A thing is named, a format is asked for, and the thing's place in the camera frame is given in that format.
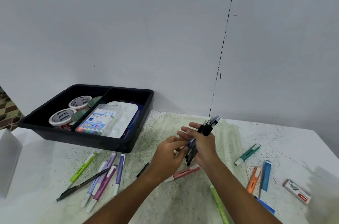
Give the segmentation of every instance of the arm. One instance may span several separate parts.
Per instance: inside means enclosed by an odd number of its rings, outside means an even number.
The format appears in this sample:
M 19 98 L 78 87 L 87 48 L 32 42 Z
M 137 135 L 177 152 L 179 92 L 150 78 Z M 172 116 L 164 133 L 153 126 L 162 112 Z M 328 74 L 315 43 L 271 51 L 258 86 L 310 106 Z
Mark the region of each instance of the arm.
M 180 167 L 188 148 L 186 140 L 175 136 L 161 142 L 150 163 L 150 167 L 125 190 L 98 210 L 85 224 L 128 223 L 147 196 Z M 180 150 L 177 156 L 174 150 Z
M 200 124 L 192 122 L 189 125 L 193 128 L 200 127 Z M 281 224 L 273 214 L 247 192 L 220 160 L 215 150 L 215 136 L 212 133 L 209 136 L 204 136 L 188 127 L 182 127 L 181 129 L 186 133 L 178 131 L 177 134 L 180 138 L 190 140 L 195 137 L 198 150 L 195 159 L 212 182 L 235 223 Z

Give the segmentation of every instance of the green lid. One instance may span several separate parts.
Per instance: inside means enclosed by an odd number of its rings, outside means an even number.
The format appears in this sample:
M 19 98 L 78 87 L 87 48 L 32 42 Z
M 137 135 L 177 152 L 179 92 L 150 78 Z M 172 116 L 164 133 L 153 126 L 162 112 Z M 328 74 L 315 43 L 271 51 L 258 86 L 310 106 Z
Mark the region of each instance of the green lid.
M 75 114 L 72 115 L 71 120 L 73 122 L 77 122 L 85 114 L 85 112 L 87 112 L 87 110 L 85 109 L 77 111 Z
M 100 100 L 100 98 L 102 98 L 102 96 L 100 97 L 95 97 L 95 98 L 92 98 L 88 103 L 88 107 L 91 108 L 95 105 L 96 102 L 98 102 Z

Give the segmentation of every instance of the white wall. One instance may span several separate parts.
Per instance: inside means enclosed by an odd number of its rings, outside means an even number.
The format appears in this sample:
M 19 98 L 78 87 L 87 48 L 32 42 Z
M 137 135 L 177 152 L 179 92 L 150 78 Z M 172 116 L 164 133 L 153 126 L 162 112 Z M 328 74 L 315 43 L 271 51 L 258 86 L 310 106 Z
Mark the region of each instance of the white wall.
M 338 13 L 339 0 L 232 0 L 211 115 L 312 129 L 339 156 Z
M 232 0 L 227 23 L 230 3 L 0 0 L 0 85 L 24 114 L 76 83 L 153 89 L 155 110 L 309 128 L 339 155 L 338 0 Z
M 76 83 L 153 89 L 157 110 L 209 114 L 230 0 L 0 2 L 0 85 L 24 114 Z

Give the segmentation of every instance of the orange highlighter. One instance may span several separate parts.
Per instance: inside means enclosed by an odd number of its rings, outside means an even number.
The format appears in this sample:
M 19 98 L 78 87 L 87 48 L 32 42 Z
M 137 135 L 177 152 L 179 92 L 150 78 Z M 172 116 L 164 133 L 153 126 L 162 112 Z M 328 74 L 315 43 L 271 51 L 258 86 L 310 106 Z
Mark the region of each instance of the orange highlighter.
M 261 174 L 262 168 L 257 166 L 254 168 L 251 179 L 248 182 L 247 185 L 247 191 L 252 195 L 255 189 L 255 186 L 257 185 L 257 182 L 259 180 L 260 174 Z

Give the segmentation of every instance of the plastic tray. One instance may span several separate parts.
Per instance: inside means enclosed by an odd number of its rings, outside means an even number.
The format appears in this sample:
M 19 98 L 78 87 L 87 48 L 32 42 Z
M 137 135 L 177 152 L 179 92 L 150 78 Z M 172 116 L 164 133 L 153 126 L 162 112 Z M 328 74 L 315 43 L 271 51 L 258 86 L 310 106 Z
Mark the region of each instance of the plastic tray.
M 82 95 L 89 95 L 92 98 L 103 96 L 94 106 L 111 101 L 124 100 L 133 101 L 143 105 L 140 115 L 134 126 L 123 139 L 98 136 L 75 132 L 74 129 L 90 114 L 93 110 L 87 111 L 72 127 L 71 131 L 53 128 L 48 120 L 58 110 L 68 107 L 68 103 Z M 110 87 L 98 85 L 77 84 L 62 91 L 54 98 L 44 103 L 42 106 L 32 111 L 29 115 L 21 119 L 19 127 L 29 128 L 46 140 L 59 141 L 75 145 L 83 145 L 121 153 L 130 153 L 134 147 L 138 135 L 144 125 L 147 115 L 153 103 L 154 92 L 150 89 L 131 89 L 125 87 Z

